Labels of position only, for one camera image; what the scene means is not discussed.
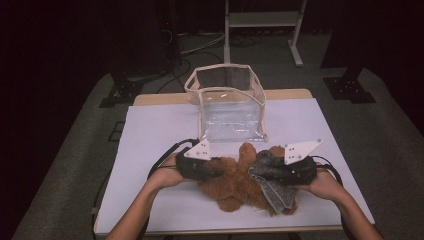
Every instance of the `human arm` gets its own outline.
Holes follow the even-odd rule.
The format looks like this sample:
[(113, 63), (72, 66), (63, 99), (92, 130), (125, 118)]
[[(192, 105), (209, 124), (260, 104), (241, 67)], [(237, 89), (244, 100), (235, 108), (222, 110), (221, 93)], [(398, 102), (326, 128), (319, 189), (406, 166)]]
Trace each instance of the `human arm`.
[(327, 170), (319, 168), (317, 171), (317, 177), (311, 184), (295, 186), (295, 188), (309, 191), (319, 198), (334, 202), (356, 239), (383, 239), (350, 193)]
[[(174, 166), (175, 154), (168, 157), (161, 166)], [(121, 217), (107, 239), (136, 239), (150, 215), (153, 201), (163, 188), (173, 187), (184, 181), (176, 169), (159, 168), (146, 181), (134, 201)]]

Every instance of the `wooden table edge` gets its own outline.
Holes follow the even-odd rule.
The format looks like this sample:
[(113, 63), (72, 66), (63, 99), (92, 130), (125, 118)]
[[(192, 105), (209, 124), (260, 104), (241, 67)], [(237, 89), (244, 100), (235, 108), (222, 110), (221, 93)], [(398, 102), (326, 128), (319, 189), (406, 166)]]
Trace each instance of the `wooden table edge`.
[[(264, 92), (267, 100), (312, 98), (311, 92), (304, 88), (271, 89)], [(187, 93), (141, 94), (135, 98), (133, 106), (187, 103)]]

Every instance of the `metal stand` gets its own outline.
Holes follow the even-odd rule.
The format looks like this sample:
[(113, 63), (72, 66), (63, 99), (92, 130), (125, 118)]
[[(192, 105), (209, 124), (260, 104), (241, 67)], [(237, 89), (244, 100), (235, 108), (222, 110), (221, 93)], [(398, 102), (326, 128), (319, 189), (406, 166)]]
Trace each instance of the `metal stand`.
[(297, 67), (303, 66), (296, 44), (302, 25), (307, 0), (302, 0), (299, 11), (230, 13), (229, 0), (225, 1), (224, 63), (230, 63), (230, 27), (284, 27), (294, 26), (293, 39), (288, 40)]
[(115, 104), (132, 104), (135, 97), (141, 93), (145, 82), (130, 81), (121, 70), (113, 70), (112, 75), (115, 85), (107, 98), (103, 98), (100, 108), (115, 107)]
[(370, 92), (365, 91), (358, 82), (362, 66), (349, 66), (342, 77), (324, 78), (325, 84), (334, 100), (350, 100), (352, 103), (375, 103)]

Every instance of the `shelf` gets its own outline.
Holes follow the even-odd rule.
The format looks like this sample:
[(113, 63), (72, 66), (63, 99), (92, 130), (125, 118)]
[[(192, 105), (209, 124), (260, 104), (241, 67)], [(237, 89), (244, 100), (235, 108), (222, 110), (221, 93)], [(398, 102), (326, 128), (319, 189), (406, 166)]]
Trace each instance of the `shelf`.
[(230, 13), (229, 27), (296, 26), (298, 11)]

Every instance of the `forearm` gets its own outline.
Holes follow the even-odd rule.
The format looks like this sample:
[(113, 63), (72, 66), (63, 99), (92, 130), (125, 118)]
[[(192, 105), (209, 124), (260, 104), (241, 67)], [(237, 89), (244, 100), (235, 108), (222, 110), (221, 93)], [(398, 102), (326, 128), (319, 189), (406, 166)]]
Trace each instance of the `forearm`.
[(343, 197), (335, 200), (334, 203), (339, 208), (346, 225), (356, 239), (383, 239), (349, 193), (346, 192)]
[(159, 190), (149, 184), (144, 185), (107, 239), (136, 239), (149, 217)]

